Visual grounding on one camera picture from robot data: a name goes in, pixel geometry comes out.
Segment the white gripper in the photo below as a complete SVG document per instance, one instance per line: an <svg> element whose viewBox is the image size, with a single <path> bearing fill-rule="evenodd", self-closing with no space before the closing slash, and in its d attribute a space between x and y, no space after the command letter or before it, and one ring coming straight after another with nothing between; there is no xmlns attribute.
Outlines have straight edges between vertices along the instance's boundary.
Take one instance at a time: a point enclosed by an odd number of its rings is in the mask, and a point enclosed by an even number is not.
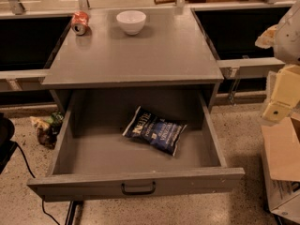
<svg viewBox="0 0 300 225"><path fill-rule="evenodd" d="M255 45L262 49L274 46L278 26L267 28L255 41ZM276 82L271 101L262 106L262 119L272 123L279 123L289 116L292 109L300 101L300 67L288 65L276 74Z"/></svg>

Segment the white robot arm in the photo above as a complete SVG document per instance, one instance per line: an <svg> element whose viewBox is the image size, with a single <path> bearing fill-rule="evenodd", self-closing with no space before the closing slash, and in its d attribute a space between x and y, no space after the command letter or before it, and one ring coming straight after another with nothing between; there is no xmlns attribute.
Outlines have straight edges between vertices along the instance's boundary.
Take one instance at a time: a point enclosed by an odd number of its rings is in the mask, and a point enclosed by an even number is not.
<svg viewBox="0 0 300 225"><path fill-rule="evenodd" d="M276 59L285 64L267 79L271 92L264 102L261 119L276 124L289 116L300 101L300 0L278 24L266 29L255 41L259 48L272 48Z"/></svg>

